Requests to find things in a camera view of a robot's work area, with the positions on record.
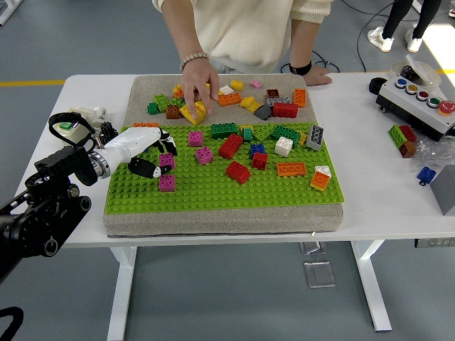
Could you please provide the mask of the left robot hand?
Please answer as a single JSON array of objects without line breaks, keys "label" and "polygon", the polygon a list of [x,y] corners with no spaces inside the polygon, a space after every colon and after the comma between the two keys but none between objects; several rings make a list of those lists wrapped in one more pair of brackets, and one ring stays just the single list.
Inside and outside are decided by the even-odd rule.
[{"label": "left robot hand", "polygon": [[106,176],[116,171],[121,163],[127,163],[131,173],[145,178],[159,178],[172,170],[171,166],[157,166],[139,158],[148,147],[154,146],[161,153],[177,155],[175,141],[170,133],[159,127],[132,127],[112,139],[99,151]]}]

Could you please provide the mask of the person's right hand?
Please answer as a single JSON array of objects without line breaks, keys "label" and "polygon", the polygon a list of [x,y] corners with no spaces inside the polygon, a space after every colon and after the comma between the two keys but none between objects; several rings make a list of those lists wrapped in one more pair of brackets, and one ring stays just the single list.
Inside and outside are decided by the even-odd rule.
[{"label": "person's right hand", "polygon": [[181,86],[191,116],[196,119],[195,103],[201,100],[208,114],[213,113],[212,101],[218,100],[219,77],[207,58],[198,58],[186,63]]}]

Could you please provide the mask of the person's left hand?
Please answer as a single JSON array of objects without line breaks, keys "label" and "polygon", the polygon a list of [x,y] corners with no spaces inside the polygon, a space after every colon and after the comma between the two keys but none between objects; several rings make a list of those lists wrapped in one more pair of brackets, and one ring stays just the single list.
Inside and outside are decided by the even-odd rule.
[{"label": "person's left hand", "polygon": [[309,73],[304,75],[304,80],[307,86],[328,85],[332,83],[332,79],[328,76],[330,70],[326,67],[313,65]]}]

